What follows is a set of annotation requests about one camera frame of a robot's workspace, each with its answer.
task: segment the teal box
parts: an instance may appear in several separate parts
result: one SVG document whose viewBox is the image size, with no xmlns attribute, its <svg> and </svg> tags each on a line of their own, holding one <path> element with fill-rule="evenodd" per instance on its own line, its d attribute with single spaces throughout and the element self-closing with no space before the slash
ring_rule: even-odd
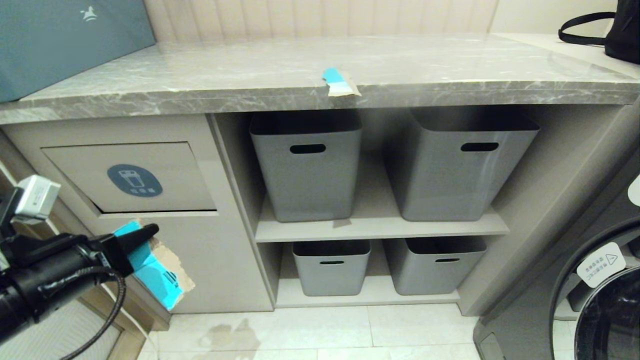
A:
<svg viewBox="0 0 640 360">
<path fill-rule="evenodd" d="M 0 102 L 156 42 L 142 0 L 2 0 L 0 14 Z"/>
</svg>

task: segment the gray marble countertop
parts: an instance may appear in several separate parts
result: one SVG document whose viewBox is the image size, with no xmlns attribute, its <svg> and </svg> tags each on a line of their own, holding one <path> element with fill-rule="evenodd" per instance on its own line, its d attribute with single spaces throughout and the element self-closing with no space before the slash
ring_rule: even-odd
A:
<svg viewBox="0 0 640 360">
<path fill-rule="evenodd" d="M 594 56 L 606 56 L 596 50 Z M 0 124 L 231 111 L 633 103 L 638 77 L 597 63 L 480 34 L 163 43 L 0 104 Z M 328 97 L 322 79 L 328 67 L 351 74 L 362 96 Z"/>
</svg>

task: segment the robotic arm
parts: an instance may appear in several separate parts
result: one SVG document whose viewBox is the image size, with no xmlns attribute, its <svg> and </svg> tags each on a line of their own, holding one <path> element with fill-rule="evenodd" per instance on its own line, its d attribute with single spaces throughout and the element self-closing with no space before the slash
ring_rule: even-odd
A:
<svg viewBox="0 0 640 360">
<path fill-rule="evenodd" d="M 0 252 L 8 265 L 0 269 L 0 345 L 90 288 L 113 279 L 120 290 L 112 311 L 115 318 L 124 301 L 124 277 L 133 273 L 127 255 L 158 232 L 158 226 L 150 224 L 123 236 L 59 234 L 42 241 L 17 234 L 12 222 L 46 220 L 59 189 L 59 184 L 33 175 L 0 200 Z M 112 321 L 110 315 L 104 330 Z M 68 358 L 80 354 L 100 335 Z"/>
</svg>

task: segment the open shelf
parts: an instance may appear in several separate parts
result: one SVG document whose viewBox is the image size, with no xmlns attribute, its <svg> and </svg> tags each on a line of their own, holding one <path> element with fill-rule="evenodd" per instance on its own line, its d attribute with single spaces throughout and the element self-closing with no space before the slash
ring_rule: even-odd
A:
<svg viewBox="0 0 640 360">
<path fill-rule="evenodd" d="M 255 239 L 259 243 L 348 240 L 421 236 L 502 235 L 509 228 L 492 208 L 478 221 L 411 222 L 400 215 L 387 172 L 375 155 L 361 156 L 351 218 L 311 222 L 278 222 L 268 197 Z"/>
<path fill-rule="evenodd" d="M 286 245 L 282 255 L 282 269 L 278 283 L 276 307 L 357 306 L 391 304 L 442 304 L 457 302 L 457 291 L 441 295 L 409 295 L 396 292 L 380 241 L 373 241 L 367 275 L 362 291 L 353 296 L 308 297 L 302 292 L 291 246 Z"/>
</svg>

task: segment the floor tile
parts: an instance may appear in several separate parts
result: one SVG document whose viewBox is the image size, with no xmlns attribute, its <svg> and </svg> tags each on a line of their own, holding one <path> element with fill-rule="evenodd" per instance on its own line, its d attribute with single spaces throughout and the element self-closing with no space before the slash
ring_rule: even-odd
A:
<svg viewBox="0 0 640 360">
<path fill-rule="evenodd" d="M 480 360 L 473 344 L 320 349 L 317 360 Z"/>
<path fill-rule="evenodd" d="M 175 315 L 169 331 L 158 334 L 158 343 L 162 352 L 372 345 L 366 307 Z"/>
<path fill-rule="evenodd" d="M 149 338 L 156 344 L 156 348 L 158 346 L 158 333 L 156 331 L 152 331 L 149 333 Z M 153 346 L 149 343 L 148 340 L 145 340 L 145 344 L 142 346 L 142 352 L 154 351 Z"/>
<path fill-rule="evenodd" d="M 571 323 L 572 322 L 569 321 L 554 320 L 554 351 L 573 351 L 573 333 L 571 331 Z"/>
<path fill-rule="evenodd" d="M 377 347 L 473 343 L 476 317 L 460 315 L 456 304 L 369 306 Z"/>
<path fill-rule="evenodd" d="M 571 334 L 571 336 L 575 338 L 575 331 L 576 331 L 576 328 L 578 327 L 578 321 L 577 320 L 567 321 L 567 324 L 569 324 L 569 334 Z"/>
<path fill-rule="evenodd" d="M 138 360 L 157 360 L 156 353 L 143 351 L 138 355 Z"/>
<path fill-rule="evenodd" d="M 163 352 L 160 360 L 316 360 L 316 350 Z"/>
<path fill-rule="evenodd" d="M 555 350 L 554 357 L 556 360 L 574 360 L 573 350 Z"/>
</svg>

